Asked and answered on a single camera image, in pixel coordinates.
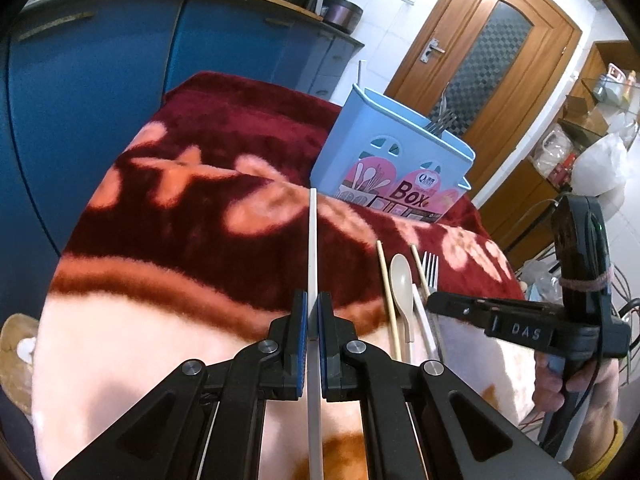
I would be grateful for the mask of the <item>dark rice cooker pot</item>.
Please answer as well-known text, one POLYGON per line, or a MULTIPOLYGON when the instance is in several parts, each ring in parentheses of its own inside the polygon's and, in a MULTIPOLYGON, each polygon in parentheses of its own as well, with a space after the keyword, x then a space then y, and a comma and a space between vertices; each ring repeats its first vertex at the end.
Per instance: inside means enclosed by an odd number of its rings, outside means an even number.
POLYGON ((355 31, 362 14, 363 10, 360 6, 348 0, 323 0, 322 2, 322 20, 347 35, 355 31))

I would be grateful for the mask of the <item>white plastic bag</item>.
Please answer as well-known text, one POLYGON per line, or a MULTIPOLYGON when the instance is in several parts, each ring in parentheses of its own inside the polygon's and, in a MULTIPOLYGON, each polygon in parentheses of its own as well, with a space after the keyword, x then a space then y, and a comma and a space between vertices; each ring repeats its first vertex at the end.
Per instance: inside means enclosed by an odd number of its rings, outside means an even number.
POLYGON ((575 160, 570 186, 577 195, 596 197, 626 182, 628 151, 618 134, 610 133, 575 160))

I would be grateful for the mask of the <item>wooden shelf unit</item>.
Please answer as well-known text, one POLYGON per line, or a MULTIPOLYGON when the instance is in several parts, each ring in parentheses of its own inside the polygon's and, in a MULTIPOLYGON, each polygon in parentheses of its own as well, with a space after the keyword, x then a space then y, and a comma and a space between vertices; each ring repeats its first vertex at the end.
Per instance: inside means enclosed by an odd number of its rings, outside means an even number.
POLYGON ((480 207, 484 226, 518 268, 552 243, 554 201, 572 190, 577 157, 615 133, 639 134, 639 53, 628 40, 596 41, 547 129, 480 207))

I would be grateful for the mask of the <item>large steel fork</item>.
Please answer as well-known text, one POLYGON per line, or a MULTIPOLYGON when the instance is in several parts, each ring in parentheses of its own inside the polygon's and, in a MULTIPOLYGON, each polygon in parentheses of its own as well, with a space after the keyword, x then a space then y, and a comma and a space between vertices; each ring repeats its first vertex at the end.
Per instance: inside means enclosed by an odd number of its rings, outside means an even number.
POLYGON ((457 115, 448 107, 448 87, 449 84, 446 84, 440 95, 437 117, 432 120, 426 128, 427 132, 438 138, 440 138, 442 133, 457 119, 457 115))

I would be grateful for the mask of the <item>small steel fork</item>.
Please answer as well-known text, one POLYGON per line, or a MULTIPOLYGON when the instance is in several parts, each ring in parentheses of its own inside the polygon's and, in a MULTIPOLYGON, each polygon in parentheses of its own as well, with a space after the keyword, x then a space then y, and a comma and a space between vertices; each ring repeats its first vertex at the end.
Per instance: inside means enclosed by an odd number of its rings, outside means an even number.
MULTIPOLYGON (((426 281, 427 298, 437 290, 438 274, 439 274, 439 256, 432 252, 424 252, 422 260, 422 270, 426 281)), ((439 324, 436 315, 431 310, 426 310, 426 316, 430 323, 432 333, 435 338, 436 352, 441 361, 445 361, 444 344, 442 343, 442 334, 440 333, 439 324)))

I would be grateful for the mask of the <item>light blue utensil holder box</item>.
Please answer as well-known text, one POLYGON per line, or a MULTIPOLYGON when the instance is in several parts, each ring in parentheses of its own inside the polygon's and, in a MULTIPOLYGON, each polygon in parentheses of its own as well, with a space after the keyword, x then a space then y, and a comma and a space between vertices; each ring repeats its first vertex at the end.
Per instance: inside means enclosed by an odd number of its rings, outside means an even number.
POLYGON ((355 84, 323 144, 310 184, 386 214, 437 222, 471 189, 475 152, 384 94, 355 84))

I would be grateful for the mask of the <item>blue kitchen base cabinets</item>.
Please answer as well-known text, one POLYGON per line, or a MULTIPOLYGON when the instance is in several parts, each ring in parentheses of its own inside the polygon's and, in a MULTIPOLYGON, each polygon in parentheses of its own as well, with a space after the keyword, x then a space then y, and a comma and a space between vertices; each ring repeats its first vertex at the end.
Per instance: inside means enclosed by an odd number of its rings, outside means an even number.
MULTIPOLYGON (((276 84, 319 29, 252 0, 39 0, 1 40, 1 314, 36 329, 108 168, 199 73, 276 84)), ((296 91, 290 87, 280 86, 296 91)))

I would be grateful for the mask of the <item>beige plastic spoon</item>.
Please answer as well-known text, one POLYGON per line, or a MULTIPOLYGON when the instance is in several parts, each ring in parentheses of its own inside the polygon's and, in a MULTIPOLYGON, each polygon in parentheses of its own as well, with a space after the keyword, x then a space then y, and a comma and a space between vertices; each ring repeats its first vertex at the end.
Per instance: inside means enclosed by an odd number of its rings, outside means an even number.
POLYGON ((404 255, 396 254, 390 262, 390 284, 392 285, 392 295, 404 323, 405 341, 407 344, 411 344, 414 341, 412 281, 410 264, 404 255))

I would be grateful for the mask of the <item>wooden door with glass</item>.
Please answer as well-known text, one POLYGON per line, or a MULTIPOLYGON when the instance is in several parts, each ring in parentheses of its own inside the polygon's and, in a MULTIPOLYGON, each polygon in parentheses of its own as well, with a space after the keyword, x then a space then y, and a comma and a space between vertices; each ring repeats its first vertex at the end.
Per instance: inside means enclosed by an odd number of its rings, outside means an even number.
POLYGON ((552 0, 438 0, 385 93, 429 118, 442 90, 452 133, 474 150, 474 193, 533 125, 582 31, 552 0), (445 54, 420 61, 436 38, 445 54))

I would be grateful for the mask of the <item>red floral plush blanket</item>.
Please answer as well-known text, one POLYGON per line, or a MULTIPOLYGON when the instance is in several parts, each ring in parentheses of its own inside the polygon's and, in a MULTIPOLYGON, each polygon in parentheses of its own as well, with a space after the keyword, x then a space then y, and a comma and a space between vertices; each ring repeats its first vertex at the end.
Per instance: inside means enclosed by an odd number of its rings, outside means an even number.
MULTIPOLYGON (((43 479, 181 362, 232 359, 307 286, 309 175, 340 108, 199 73, 166 94, 93 193, 39 323, 32 424, 43 479)), ((318 197, 318 278, 336 314, 390 352, 375 244, 439 255, 439 290, 521 299, 462 197, 436 224, 318 197)), ((446 364, 507 419, 532 409, 533 352, 440 318, 446 364)))

